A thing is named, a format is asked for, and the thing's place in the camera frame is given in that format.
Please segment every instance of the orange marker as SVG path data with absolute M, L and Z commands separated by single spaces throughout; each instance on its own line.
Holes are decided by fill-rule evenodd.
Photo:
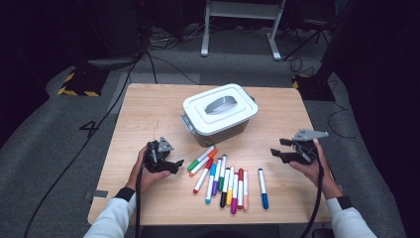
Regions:
M 196 167 L 194 167 L 194 169 L 192 169 L 191 172 L 189 172 L 189 175 L 193 177 L 195 174 L 197 174 L 197 172 L 208 162 L 210 158 L 213 158 L 216 153 L 217 149 L 214 149 L 212 152 L 210 152 L 210 154 L 208 154 L 206 158 L 200 162 L 200 164 L 198 164 Z
M 244 210 L 248 210 L 248 171 L 244 171 Z

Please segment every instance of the pink marker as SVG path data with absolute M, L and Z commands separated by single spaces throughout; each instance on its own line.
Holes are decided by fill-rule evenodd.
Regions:
M 238 209 L 238 173 L 234 174 L 234 187 L 232 190 L 232 204 L 231 204 L 231 213 L 236 214 Z

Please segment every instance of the container handle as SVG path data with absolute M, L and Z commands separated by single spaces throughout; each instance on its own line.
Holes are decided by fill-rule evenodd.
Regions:
M 204 110 L 207 114 L 218 114 L 230 110 L 238 105 L 233 96 L 224 96 L 207 105 Z

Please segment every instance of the black cable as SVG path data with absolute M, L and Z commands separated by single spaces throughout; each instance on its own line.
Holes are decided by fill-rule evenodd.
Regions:
M 151 60 L 151 64 L 152 64 L 152 71 L 154 72 L 154 79 L 155 79 L 155 83 L 156 83 L 156 84 L 158 84 L 157 73 L 156 73 L 156 71 L 155 71 L 155 64 L 154 64 L 154 61 L 152 60 L 152 57 L 151 57 L 151 55 L 149 54 L 149 52 L 148 52 L 148 51 L 146 51 L 146 54 L 148 55 L 149 60 Z
M 306 229 L 303 231 L 300 238 L 305 238 L 308 235 L 308 233 L 311 230 L 312 225 L 315 221 L 315 217 L 316 217 L 316 214 L 318 213 L 318 208 L 319 208 L 319 205 L 321 203 L 322 180 L 324 178 L 324 168 L 321 165 L 321 161 L 320 161 L 319 157 L 315 153 L 313 153 L 311 150 L 305 150 L 305 151 L 307 153 L 312 154 L 312 156 L 314 156 L 316 158 L 316 160 L 318 162 L 319 175 L 318 175 L 318 189 L 317 189 L 317 193 L 316 193 L 316 201 L 315 201 L 314 209 L 312 211 L 312 215 L 311 215 L 311 218 L 309 219 L 309 222 L 306 226 Z
M 124 88 L 127 84 L 128 78 L 130 76 L 131 71 L 133 70 L 134 66 L 136 65 L 136 63 L 139 61 L 140 58 L 138 58 L 133 65 L 131 66 L 129 73 L 127 75 L 126 81 L 124 82 L 124 86 L 123 86 L 123 90 L 121 90 L 120 94 L 118 95 L 117 100 L 114 102 L 114 104 L 111 106 L 111 108 L 107 111 L 107 113 L 105 114 L 105 116 L 103 116 L 103 118 L 101 119 L 101 121 L 98 123 L 97 129 L 99 129 L 100 125 L 102 124 L 102 122 L 108 117 L 108 115 L 111 113 L 112 109 L 115 107 L 115 105 L 117 104 L 119 98 L 121 97 Z M 95 135 L 95 133 L 98 130 L 92 130 L 90 137 L 88 137 L 86 139 L 86 141 L 83 143 L 82 147 L 78 150 L 78 152 L 76 153 L 76 155 L 73 157 L 73 159 L 71 159 L 71 161 L 68 163 L 68 165 L 64 168 L 64 170 L 59 174 L 59 176 L 55 179 L 55 181 L 52 183 L 52 185 L 50 186 L 50 188 L 48 189 L 48 191 L 46 192 L 46 194 L 44 194 L 43 198 L 41 199 L 40 203 L 37 205 L 35 211 L 33 212 L 26 230 L 25 230 L 25 234 L 24 234 L 24 238 L 28 237 L 29 234 L 29 230 L 31 229 L 31 225 L 32 222 L 35 219 L 35 216 L 37 215 L 38 211 L 40 210 L 41 206 L 43 205 L 44 201 L 47 199 L 47 197 L 49 196 L 49 194 L 51 193 L 51 191 L 53 190 L 53 188 L 56 186 L 56 184 L 59 182 L 59 180 L 64 176 L 64 174 L 68 171 L 68 169 L 74 164 L 74 162 L 76 161 L 76 159 L 78 158 L 78 156 L 83 152 L 84 148 L 87 146 L 87 144 L 89 143 L 89 141 L 93 138 L 93 135 Z
M 313 66 L 309 66 L 306 69 L 303 69 L 302 70 L 302 68 L 303 68 L 303 60 L 301 58 L 295 57 L 292 60 L 290 60 L 289 62 L 290 62 L 289 67 L 290 67 L 290 70 L 292 72 L 302 73 L 302 72 L 305 72 L 305 71 L 307 71 L 307 70 L 309 70 L 309 69 L 312 68 L 312 74 L 311 75 L 314 75 L 315 74 L 314 67 Z
M 140 212 L 141 212 L 141 205 L 142 205 L 142 197 L 140 196 L 141 188 L 142 188 L 142 176 L 143 176 L 143 169 L 145 168 L 145 157 L 148 153 L 149 149 L 145 151 L 142 158 L 142 163 L 140 164 L 139 173 L 137 174 L 136 180 L 136 234 L 135 238 L 140 238 Z
M 335 84 L 334 84 L 334 86 L 333 86 L 333 88 L 331 89 L 331 91 L 333 92 L 334 91 L 334 89 L 336 88 L 336 86 L 337 86 L 337 80 L 331 80 L 331 81 L 328 81 L 328 82 L 335 82 Z M 330 127 L 330 129 L 334 132 L 334 134 L 336 134 L 337 136 L 339 136 L 339 137 L 341 137 L 341 138 L 345 138 L 345 139 L 356 139 L 356 138 L 358 138 L 357 136 L 343 136 L 343 135 L 341 135 L 341 134 L 339 134 L 336 130 L 334 130 L 334 128 L 333 128 L 333 126 L 332 126 L 332 124 L 331 124 L 331 119 L 333 118 L 333 116 L 334 115 L 336 115 L 336 114 L 338 114 L 338 113 L 340 113 L 340 112 L 343 112 L 343 111 L 349 111 L 347 108 L 345 108 L 344 106 L 341 106 L 341 105 L 339 105 L 337 102 L 333 102 L 336 106 L 338 106 L 338 107 L 340 107 L 340 110 L 338 110 L 338 111 L 335 111 L 335 112 L 333 112 L 329 117 L 328 117 L 328 126 Z
M 150 56 L 151 58 L 154 58 L 156 60 L 162 60 L 164 62 L 166 62 L 167 64 L 171 65 L 172 67 L 176 68 L 180 73 L 182 73 L 182 75 L 184 75 L 188 80 L 190 80 L 191 82 L 195 83 L 196 85 L 199 85 L 199 83 L 197 83 L 196 81 L 192 80 L 191 78 L 189 78 L 179 67 L 173 65 L 172 63 L 168 62 L 166 59 L 161 59 L 161 58 L 157 58 L 154 56 Z

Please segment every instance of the blue marker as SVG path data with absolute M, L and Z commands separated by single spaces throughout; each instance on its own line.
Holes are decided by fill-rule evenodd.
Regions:
M 206 203 L 211 201 L 211 192 L 213 188 L 214 176 L 216 175 L 216 164 L 211 165 L 209 185 L 207 186 Z
M 265 181 L 263 179 L 263 169 L 259 169 L 260 187 L 262 189 L 262 207 L 268 209 L 268 196 L 265 190 Z

